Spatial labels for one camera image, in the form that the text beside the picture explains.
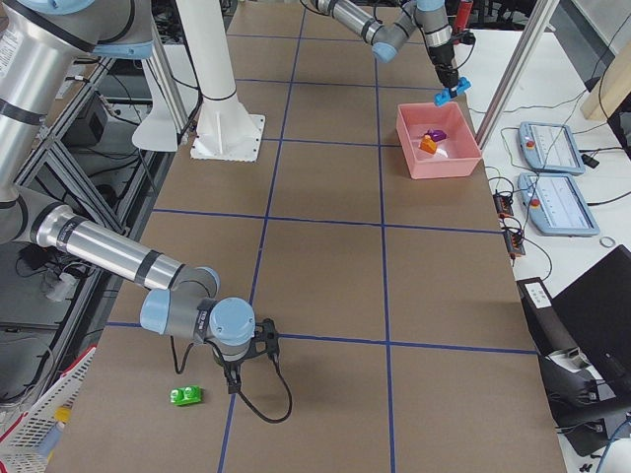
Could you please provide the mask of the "long blue block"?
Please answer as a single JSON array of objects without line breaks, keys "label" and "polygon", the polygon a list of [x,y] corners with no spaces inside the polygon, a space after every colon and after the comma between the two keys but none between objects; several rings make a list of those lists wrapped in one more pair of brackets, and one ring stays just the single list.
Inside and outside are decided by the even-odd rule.
[{"label": "long blue block", "polygon": [[470,82],[465,77],[458,79],[457,85],[454,88],[444,88],[434,96],[435,106],[443,106],[447,102],[455,99],[458,96],[463,95],[471,87]]}]

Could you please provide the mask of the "green block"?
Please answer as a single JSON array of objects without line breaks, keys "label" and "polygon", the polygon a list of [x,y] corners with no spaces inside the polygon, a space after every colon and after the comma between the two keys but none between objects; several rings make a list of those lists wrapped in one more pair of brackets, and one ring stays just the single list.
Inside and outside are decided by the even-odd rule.
[{"label": "green block", "polygon": [[178,387],[170,392],[170,401],[177,407],[201,403],[202,397],[203,390],[199,385]]}]

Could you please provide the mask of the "purple block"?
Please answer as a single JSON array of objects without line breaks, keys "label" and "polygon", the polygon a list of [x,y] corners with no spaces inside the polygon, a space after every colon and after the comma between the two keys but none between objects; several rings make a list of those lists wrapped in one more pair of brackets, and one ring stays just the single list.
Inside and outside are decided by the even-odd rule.
[{"label": "purple block", "polygon": [[448,138],[448,134],[441,129],[428,129],[425,135],[431,138],[436,143],[444,141]]}]

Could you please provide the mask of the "orange block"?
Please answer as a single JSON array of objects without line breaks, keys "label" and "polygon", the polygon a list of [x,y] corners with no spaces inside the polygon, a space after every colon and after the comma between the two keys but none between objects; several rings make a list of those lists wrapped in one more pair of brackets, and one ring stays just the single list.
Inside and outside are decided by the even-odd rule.
[{"label": "orange block", "polygon": [[434,155],[438,150],[438,144],[432,139],[430,135],[424,135],[419,142],[419,149],[430,155]]}]

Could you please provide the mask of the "pink plastic box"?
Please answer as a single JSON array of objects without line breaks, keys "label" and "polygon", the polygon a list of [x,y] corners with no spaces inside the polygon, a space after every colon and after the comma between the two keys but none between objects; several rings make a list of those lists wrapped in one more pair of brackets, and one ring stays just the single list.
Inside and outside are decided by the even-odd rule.
[{"label": "pink plastic box", "polygon": [[[428,129],[441,129],[448,138],[438,142],[434,155],[419,149]],[[413,179],[464,177],[472,174],[482,159],[481,151],[459,105],[402,103],[397,107],[396,132]]]}]

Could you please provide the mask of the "upper teach pendant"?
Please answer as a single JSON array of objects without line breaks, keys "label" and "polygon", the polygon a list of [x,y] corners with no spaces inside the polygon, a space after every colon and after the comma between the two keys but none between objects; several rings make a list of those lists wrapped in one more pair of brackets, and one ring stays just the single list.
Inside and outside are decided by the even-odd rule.
[{"label": "upper teach pendant", "polygon": [[529,167],[536,171],[581,175],[585,164],[568,125],[524,121],[519,144]]}]

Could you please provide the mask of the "teach pendant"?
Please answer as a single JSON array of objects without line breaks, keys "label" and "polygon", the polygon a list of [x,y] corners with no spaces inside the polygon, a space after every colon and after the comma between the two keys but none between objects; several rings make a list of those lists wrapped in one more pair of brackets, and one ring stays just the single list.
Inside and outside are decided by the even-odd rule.
[{"label": "teach pendant", "polygon": [[572,175],[522,172],[518,191],[526,219],[544,236],[594,237],[599,226]]},{"label": "teach pendant", "polygon": [[536,171],[581,175],[585,164],[568,125],[524,121],[519,144],[529,167]]}]

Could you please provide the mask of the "lower teach pendant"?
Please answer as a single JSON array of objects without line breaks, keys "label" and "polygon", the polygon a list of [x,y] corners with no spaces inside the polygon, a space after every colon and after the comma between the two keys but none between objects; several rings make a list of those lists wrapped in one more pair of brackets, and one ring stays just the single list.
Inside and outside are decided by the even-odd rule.
[{"label": "lower teach pendant", "polygon": [[518,191],[526,219],[544,236],[594,237],[599,226],[572,175],[522,172]]}]

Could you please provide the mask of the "white mesh basket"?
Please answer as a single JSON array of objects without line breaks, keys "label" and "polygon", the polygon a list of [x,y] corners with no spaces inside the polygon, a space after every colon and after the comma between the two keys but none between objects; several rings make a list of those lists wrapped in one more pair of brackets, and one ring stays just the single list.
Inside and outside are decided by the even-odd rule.
[{"label": "white mesh basket", "polygon": [[44,472],[97,350],[90,346],[1,436],[2,472]]}]

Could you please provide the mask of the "black laptop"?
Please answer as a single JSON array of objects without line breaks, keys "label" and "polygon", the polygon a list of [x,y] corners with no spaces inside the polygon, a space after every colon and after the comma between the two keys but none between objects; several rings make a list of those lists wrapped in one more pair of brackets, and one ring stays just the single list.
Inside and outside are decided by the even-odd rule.
[{"label": "black laptop", "polygon": [[620,244],[553,298],[581,351],[617,394],[630,392],[630,250]]}]

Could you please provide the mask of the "aluminium frame post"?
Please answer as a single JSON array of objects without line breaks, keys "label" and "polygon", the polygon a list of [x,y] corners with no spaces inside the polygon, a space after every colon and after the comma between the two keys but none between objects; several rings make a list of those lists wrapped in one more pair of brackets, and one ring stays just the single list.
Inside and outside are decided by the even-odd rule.
[{"label": "aluminium frame post", "polygon": [[489,143],[493,131],[559,3],[559,0],[539,0],[536,2],[477,130],[475,138],[481,151]]}]

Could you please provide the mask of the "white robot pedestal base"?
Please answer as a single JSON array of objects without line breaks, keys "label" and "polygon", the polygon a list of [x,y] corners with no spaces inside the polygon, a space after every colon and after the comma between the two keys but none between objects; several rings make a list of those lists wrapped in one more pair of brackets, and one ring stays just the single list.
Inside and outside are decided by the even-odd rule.
[{"label": "white robot pedestal base", "polygon": [[196,160],[253,163],[265,117],[247,112],[238,97],[218,1],[178,1],[202,105],[191,156]]}]

